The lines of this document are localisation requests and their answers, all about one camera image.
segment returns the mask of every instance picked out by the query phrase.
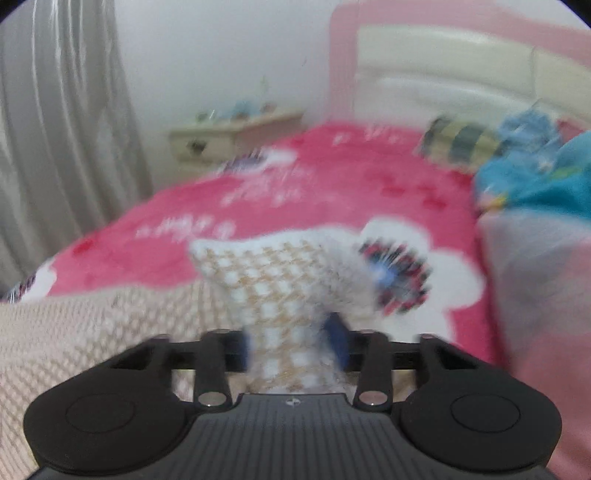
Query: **drawer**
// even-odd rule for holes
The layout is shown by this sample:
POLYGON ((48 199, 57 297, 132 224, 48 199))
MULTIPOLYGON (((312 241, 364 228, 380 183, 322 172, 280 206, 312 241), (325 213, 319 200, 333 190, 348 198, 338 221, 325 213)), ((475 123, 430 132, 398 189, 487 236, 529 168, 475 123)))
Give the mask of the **drawer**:
POLYGON ((171 134, 170 145, 179 163, 219 164, 236 155, 235 141, 231 135, 171 134))

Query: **pillow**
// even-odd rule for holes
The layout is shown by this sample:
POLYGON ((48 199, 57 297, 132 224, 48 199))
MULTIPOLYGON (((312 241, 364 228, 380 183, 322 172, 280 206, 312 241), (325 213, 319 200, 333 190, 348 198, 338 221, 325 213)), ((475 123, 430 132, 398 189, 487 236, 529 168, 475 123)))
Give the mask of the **pillow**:
POLYGON ((441 116, 433 121, 421 142, 421 154, 437 164, 474 173, 505 147, 496 131, 474 122, 441 116))
POLYGON ((249 392, 349 393, 322 324, 328 312, 344 312, 353 323, 375 313, 371 273, 354 250, 308 231, 198 240, 190 252, 226 291, 249 336, 249 392))

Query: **white flower pattern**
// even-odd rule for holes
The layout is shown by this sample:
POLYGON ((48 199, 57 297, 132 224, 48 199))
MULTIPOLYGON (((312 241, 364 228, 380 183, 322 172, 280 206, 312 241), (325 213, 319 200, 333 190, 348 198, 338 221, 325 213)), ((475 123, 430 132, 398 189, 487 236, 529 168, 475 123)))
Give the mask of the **white flower pattern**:
POLYGON ((398 342, 414 342, 417 335, 422 333, 431 333, 453 342, 455 335, 451 310, 474 305, 485 292, 483 274, 461 251, 434 249, 429 232, 406 219, 373 218, 361 232, 341 226, 322 230, 353 248, 368 240, 382 239, 386 243, 407 244, 427 258, 427 263, 433 269, 427 282, 431 286, 428 300, 408 313, 393 313, 378 319, 372 326, 398 342))

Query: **pink bedspread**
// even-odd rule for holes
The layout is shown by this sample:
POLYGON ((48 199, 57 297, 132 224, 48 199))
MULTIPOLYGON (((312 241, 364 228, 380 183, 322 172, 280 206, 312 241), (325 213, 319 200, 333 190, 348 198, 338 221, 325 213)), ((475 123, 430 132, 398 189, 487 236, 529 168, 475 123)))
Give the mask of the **pink bedspread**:
POLYGON ((402 336, 429 330, 424 317, 441 318, 450 324, 451 340, 496 362, 470 178, 415 157, 419 141, 415 131, 329 124, 276 146, 295 152, 293 163, 163 191, 56 256, 50 294, 190 281, 196 276, 187 256, 192 238, 331 226, 364 239, 385 228, 386 236, 402 237, 391 241, 410 238, 434 264, 433 301, 396 320, 402 336))

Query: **beige knitted fabric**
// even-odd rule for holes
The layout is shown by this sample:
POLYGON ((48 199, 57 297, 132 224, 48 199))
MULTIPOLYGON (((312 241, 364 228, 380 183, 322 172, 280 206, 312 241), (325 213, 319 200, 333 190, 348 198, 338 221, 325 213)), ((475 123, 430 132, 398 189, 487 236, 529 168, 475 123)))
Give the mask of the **beige knitted fabric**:
MULTIPOLYGON (((148 338, 191 341, 218 328, 240 326, 204 281, 0 306, 0 478, 23 480, 36 468, 22 419, 41 393, 148 338)), ((175 391, 192 398, 189 375, 176 376, 175 391)))

